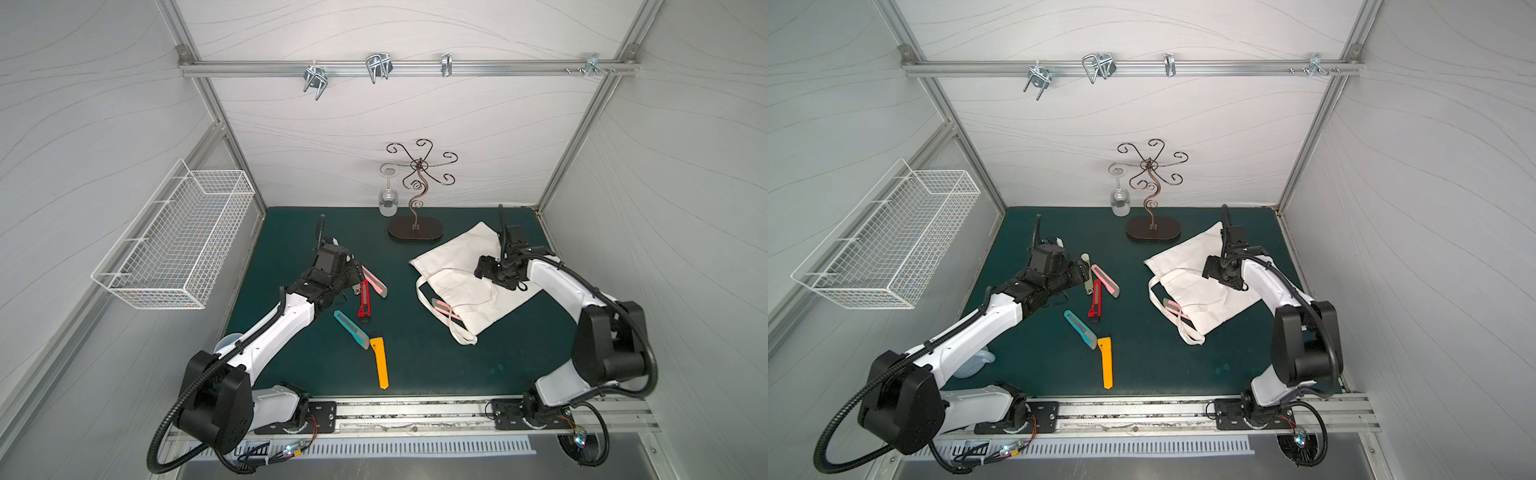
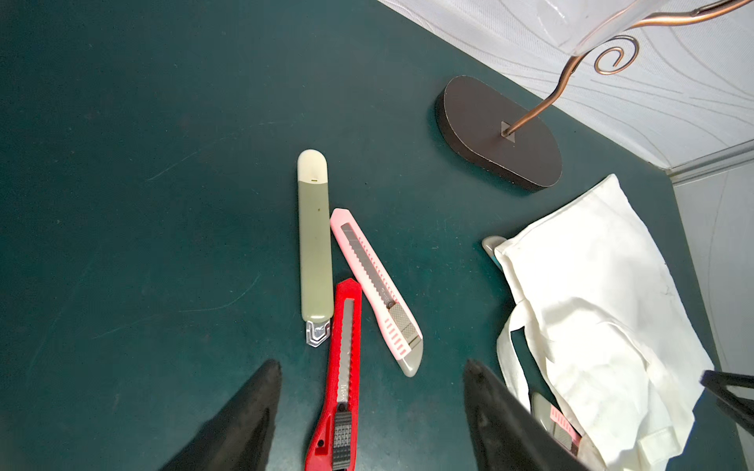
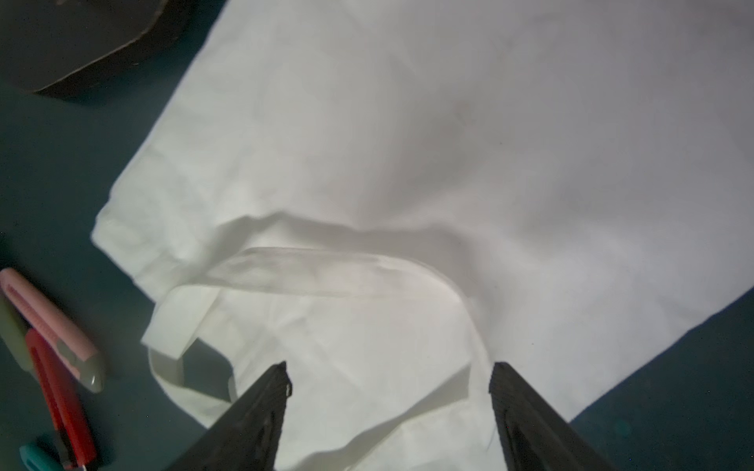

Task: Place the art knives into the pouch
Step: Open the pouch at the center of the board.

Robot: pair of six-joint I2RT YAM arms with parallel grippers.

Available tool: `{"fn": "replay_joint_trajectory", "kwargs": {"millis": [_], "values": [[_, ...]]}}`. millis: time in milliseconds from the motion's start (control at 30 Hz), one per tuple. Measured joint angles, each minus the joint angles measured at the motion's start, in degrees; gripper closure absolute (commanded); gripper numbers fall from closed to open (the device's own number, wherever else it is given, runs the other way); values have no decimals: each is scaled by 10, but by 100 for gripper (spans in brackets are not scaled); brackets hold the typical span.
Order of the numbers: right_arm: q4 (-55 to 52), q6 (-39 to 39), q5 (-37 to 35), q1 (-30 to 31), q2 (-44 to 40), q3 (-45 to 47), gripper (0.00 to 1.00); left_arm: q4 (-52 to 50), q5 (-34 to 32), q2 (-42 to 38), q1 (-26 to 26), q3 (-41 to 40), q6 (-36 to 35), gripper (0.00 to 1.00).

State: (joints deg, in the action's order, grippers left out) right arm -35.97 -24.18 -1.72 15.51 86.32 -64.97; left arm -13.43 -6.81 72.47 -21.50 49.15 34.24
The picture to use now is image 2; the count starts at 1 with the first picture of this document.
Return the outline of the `white cloth tote pouch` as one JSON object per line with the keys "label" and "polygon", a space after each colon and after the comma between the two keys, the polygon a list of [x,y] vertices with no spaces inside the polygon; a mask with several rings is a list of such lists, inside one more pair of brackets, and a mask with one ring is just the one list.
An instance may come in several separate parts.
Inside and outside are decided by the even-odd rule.
{"label": "white cloth tote pouch", "polygon": [[663,470],[683,453],[713,368],[669,267],[616,176],[511,239],[483,247],[514,309],[497,341],[512,395],[530,409],[512,343],[524,334],[595,470]]}

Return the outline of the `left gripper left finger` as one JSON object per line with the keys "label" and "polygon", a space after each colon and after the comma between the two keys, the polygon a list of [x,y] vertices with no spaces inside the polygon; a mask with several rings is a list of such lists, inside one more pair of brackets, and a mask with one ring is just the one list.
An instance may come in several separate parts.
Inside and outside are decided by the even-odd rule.
{"label": "left gripper left finger", "polygon": [[275,432],[281,365],[265,361],[164,470],[264,470]]}

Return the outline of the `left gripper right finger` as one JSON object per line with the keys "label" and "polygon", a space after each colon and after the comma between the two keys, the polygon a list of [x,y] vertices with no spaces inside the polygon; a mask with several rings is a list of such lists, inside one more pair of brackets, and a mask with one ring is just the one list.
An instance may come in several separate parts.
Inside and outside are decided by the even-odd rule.
{"label": "left gripper right finger", "polygon": [[532,417],[492,370],[469,359],[463,399],[480,470],[584,470]]}

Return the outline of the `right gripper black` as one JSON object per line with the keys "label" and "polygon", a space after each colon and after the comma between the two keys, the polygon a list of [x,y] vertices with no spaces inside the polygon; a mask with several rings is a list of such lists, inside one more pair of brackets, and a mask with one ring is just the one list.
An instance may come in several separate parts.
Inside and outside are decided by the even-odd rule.
{"label": "right gripper black", "polygon": [[732,391],[732,388],[753,390],[752,376],[707,370],[703,373],[700,384],[716,398],[724,413],[750,436],[753,435],[753,400],[738,396]]}

